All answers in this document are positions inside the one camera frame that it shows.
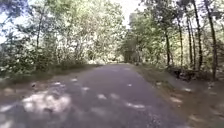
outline bright sky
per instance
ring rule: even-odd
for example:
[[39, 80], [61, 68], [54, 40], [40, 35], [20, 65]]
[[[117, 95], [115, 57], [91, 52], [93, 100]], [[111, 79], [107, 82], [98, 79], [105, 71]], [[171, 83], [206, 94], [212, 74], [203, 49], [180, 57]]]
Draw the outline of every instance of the bright sky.
[[129, 16], [132, 12], [134, 12], [137, 8], [139, 10], [144, 9], [143, 6], [138, 6], [141, 2], [140, 0], [112, 0], [116, 3], [119, 3], [122, 6], [122, 12], [125, 17], [124, 25], [128, 26], [129, 24]]

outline roadside grass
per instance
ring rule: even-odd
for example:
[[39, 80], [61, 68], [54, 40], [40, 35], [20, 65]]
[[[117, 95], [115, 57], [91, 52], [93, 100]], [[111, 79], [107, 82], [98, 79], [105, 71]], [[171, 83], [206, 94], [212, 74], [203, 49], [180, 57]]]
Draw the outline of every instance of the roadside grass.
[[205, 81], [187, 83], [196, 86], [194, 91], [180, 90], [168, 81], [168, 73], [155, 66], [136, 66], [136, 70], [158, 90], [163, 99], [183, 116], [192, 128], [224, 128], [223, 82], [208, 88]]
[[19, 88], [21, 86], [24, 86], [26, 83], [30, 83], [33, 81], [43, 81], [51, 79], [52, 77], [56, 75], [67, 75], [70, 73], [78, 73], [84, 70], [88, 70], [91, 68], [99, 67], [101, 65], [99, 64], [79, 64], [79, 65], [73, 65], [71, 67], [66, 68], [55, 68], [46, 72], [35, 72], [33, 74], [24, 74], [24, 75], [17, 75], [12, 78], [8, 78], [2, 82], [0, 82], [0, 89], [4, 88]]

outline road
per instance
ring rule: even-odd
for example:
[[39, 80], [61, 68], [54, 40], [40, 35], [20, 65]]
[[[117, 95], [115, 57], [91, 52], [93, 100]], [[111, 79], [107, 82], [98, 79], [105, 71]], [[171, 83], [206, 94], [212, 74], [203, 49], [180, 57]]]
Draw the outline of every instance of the road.
[[0, 106], [0, 128], [188, 128], [128, 64], [64, 76]]

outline forest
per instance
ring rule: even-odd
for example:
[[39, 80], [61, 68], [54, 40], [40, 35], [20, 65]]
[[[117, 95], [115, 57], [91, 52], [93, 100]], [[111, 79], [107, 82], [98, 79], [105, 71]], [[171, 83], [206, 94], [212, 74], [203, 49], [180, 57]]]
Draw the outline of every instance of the forest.
[[110, 0], [3, 0], [0, 78], [87, 63], [144, 63], [179, 74], [222, 77], [223, 0], [142, 0], [122, 24]]

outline tree trunk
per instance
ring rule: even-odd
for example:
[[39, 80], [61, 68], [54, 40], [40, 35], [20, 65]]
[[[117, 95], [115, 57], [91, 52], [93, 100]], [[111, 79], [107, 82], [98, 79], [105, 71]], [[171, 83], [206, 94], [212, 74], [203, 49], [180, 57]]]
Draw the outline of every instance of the tree trunk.
[[204, 0], [204, 4], [205, 4], [205, 8], [206, 8], [207, 13], [208, 13], [208, 19], [209, 19], [209, 24], [210, 24], [211, 33], [212, 33], [212, 40], [213, 40], [213, 45], [212, 45], [212, 48], [213, 48], [212, 79], [215, 80], [216, 79], [216, 69], [217, 69], [217, 65], [218, 65], [216, 35], [215, 35], [212, 15], [211, 15], [209, 5], [208, 5], [208, 0]]
[[178, 27], [179, 27], [179, 34], [180, 34], [180, 48], [181, 48], [181, 68], [183, 67], [183, 37], [182, 37], [182, 30], [180, 25], [180, 19], [177, 17]]
[[188, 40], [189, 40], [189, 58], [190, 58], [190, 67], [193, 68], [193, 56], [192, 56], [192, 40], [191, 40], [191, 29], [190, 29], [190, 19], [187, 15], [187, 30], [188, 30]]
[[165, 28], [165, 38], [166, 38], [167, 67], [169, 67], [170, 66], [170, 41], [169, 41], [167, 28]]
[[199, 17], [198, 17], [198, 9], [195, 3], [195, 0], [192, 0], [193, 6], [194, 6], [194, 12], [195, 12], [195, 17], [196, 17], [196, 22], [197, 22], [197, 30], [198, 30], [198, 48], [199, 48], [199, 60], [198, 60], [198, 71], [201, 70], [201, 65], [203, 61], [203, 55], [202, 55], [202, 45], [201, 45], [201, 28], [200, 28], [200, 23], [199, 23]]
[[191, 25], [191, 20], [189, 20], [189, 24], [190, 24], [190, 29], [191, 29], [191, 37], [192, 37], [192, 42], [193, 42], [193, 70], [196, 70], [196, 57], [197, 57], [197, 53], [196, 53], [196, 43], [195, 43], [195, 38], [194, 38], [194, 31]]
[[40, 31], [41, 31], [41, 26], [42, 26], [42, 20], [43, 20], [43, 16], [44, 16], [44, 11], [45, 11], [45, 6], [44, 5], [44, 8], [40, 14], [40, 21], [39, 21], [39, 24], [38, 24], [38, 30], [37, 30], [37, 44], [36, 44], [36, 50], [38, 50], [39, 48], [39, 38], [40, 38]]

